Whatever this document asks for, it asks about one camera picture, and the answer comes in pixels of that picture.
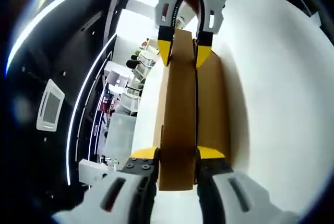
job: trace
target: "cardboard box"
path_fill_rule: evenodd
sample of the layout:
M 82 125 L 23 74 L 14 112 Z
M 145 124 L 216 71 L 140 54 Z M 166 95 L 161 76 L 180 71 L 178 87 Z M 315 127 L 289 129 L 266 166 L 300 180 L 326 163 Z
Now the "cardboard box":
M 198 145 L 216 149 L 230 161 L 230 131 L 224 72 L 213 52 L 197 72 Z
M 164 68 L 154 132 L 154 144 L 160 146 L 159 190 L 193 188 L 195 95 L 192 34 L 176 29 L 171 61 Z
M 192 34 L 176 29 L 171 61 L 163 70 L 154 129 L 153 143 L 160 147 L 158 187 L 162 191 L 193 189 L 196 141 L 200 146 L 222 152 L 227 159 L 230 157 L 226 93 L 220 59 L 211 52 L 199 68 L 196 97 L 194 58 Z

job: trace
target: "white light strip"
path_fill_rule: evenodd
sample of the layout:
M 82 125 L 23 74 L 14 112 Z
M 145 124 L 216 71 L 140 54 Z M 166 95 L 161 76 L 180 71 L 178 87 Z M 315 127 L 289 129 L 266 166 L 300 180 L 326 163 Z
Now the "white light strip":
M 108 84 L 108 83 L 106 82 L 104 84 L 104 87 L 103 87 L 103 90 L 102 90 L 102 93 L 101 93 L 101 96 L 100 96 L 100 99 L 99 99 L 98 106 L 96 107 L 96 111 L 95 111 L 95 115 L 94 115 L 94 121 L 93 121 L 93 127 L 92 127 L 92 131 L 90 132 L 89 147 L 88 147 L 88 158 L 87 158 L 87 160 L 89 160 L 89 157 L 90 157 L 90 147 L 92 145 L 92 137 L 93 137 L 93 132 L 94 132 L 95 119 L 96 119 L 96 115 L 98 114 L 98 110 L 100 108 L 101 101 L 103 99 L 103 95 L 104 95 L 104 91 L 105 91 L 105 88 L 106 88 L 106 84 Z
M 101 120 L 102 120 L 103 115 L 104 115 L 104 113 L 102 112 L 101 117 L 100 117 L 100 121 L 99 121 L 99 126 L 98 126 L 98 133 L 97 133 L 96 141 L 95 141 L 95 151 L 94 151 L 95 155 L 96 155 L 96 148 L 98 146 L 98 139 L 100 139 L 101 125 L 102 125 Z
M 102 72 L 102 68 L 105 66 L 105 63 L 108 61 L 108 56 L 107 56 L 107 58 L 105 59 L 105 61 L 103 62 L 103 64 L 101 65 L 101 68 L 100 68 L 100 70 L 98 71 L 98 74 L 95 76 L 95 80 L 94 80 L 94 82 L 93 82 L 93 84 L 92 84 L 92 86 L 91 86 L 91 88 L 90 88 L 90 90 L 89 90 L 89 93 L 88 93 L 88 96 L 87 96 L 87 99 L 86 99 L 86 102 L 85 102 L 85 108 L 83 109 L 82 114 L 81 114 L 81 118 L 80 118 L 80 122 L 79 122 L 79 129 L 78 129 L 78 134 L 77 134 L 77 145 L 76 145 L 76 149 L 75 149 L 75 161 L 78 161 L 78 143 L 79 143 L 79 136 L 80 136 L 80 130 L 81 130 L 82 120 L 83 120 L 83 118 L 84 118 L 83 116 L 84 116 L 85 111 L 86 111 L 86 106 L 87 106 L 89 97 L 90 97 L 90 95 L 91 95 L 91 93 L 92 93 L 92 91 L 93 91 L 93 87 L 94 87 L 95 83 L 98 81 L 98 77 L 99 77 L 99 75 L 100 75 L 101 72 Z
M 73 122 L 74 122 L 74 118 L 77 112 L 77 108 L 79 105 L 79 101 L 81 99 L 83 90 L 86 86 L 86 83 L 92 73 L 92 71 L 94 70 L 96 64 L 98 63 L 100 57 L 102 56 L 102 54 L 104 53 L 104 51 L 106 50 L 106 48 L 108 47 L 108 45 L 110 44 L 110 42 L 112 42 L 112 40 L 116 37 L 116 34 L 112 35 L 112 37 L 108 40 L 108 42 L 106 43 L 106 45 L 103 47 L 103 49 L 101 50 L 101 52 L 99 53 L 99 55 L 97 56 L 97 58 L 95 59 L 93 65 L 90 67 L 90 70 L 84 80 L 84 82 L 82 83 L 81 89 L 79 91 L 78 97 L 77 97 L 77 101 L 75 102 L 74 108 L 73 108 L 73 112 L 72 112 L 72 116 L 71 116 L 71 121 L 69 123 L 69 128 L 68 128 L 68 135 L 67 135 L 67 143 L 66 143 L 66 176 L 67 176 L 67 184 L 70 186 L 71 185 L 71 180 L 70 180 L 70 175 L 69 175 L 69 144 L 70 144 L 70 140 L 71 140 L 71 134 L 72 134 L 72 128 L 73 128 Z
M 37 26 L 41 20 L 48 15 L 54 8 L 59 6 L 62 2 L 66 0 L 55 0 L 49 6 L 44 8 L 39 14 L 36 15 L 36 17 L 33 18 L 33 20 L 27 25 L 27 27 L 22 31 L 20 34 L 19 38 L 16 40 L 16 42 L 13 45 L 13 48 L 10 51 L 8 60 L 7 60 L 7 65 L 6 65 L 6 76 L 9 70 L 9 67 L 15 57 L 15 54 L 19 50 L 19 48 L 22 46 L 23 42 L 27 39 L 29 34 L 33 31 L 33 29 Z

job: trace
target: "small screen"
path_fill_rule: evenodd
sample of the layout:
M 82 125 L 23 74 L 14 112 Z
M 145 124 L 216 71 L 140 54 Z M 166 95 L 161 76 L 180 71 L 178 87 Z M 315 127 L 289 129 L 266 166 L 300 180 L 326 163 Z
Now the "small screen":
M 49 94 L 49 97 L 46 102 L 45 110 L 44 110 L 44 116 L 43 121 L 49 122 L 49 123 L 55 123 L 56 117 L 57 117 L 57 111 L 61 100 L 58 99 L 55 95 L 52 93 Z

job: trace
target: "white table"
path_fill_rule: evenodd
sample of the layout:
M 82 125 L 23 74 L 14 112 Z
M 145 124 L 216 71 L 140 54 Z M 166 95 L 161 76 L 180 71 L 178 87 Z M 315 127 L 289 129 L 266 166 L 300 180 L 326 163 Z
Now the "white table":
M 227 0 L 223 16 L 212 49 L 225 67 L 234 166 L 302 213 L 334 163 L 334 47 L 285 0 Z M 161 67 L 147 77 L 133 151 L 152 146 Z

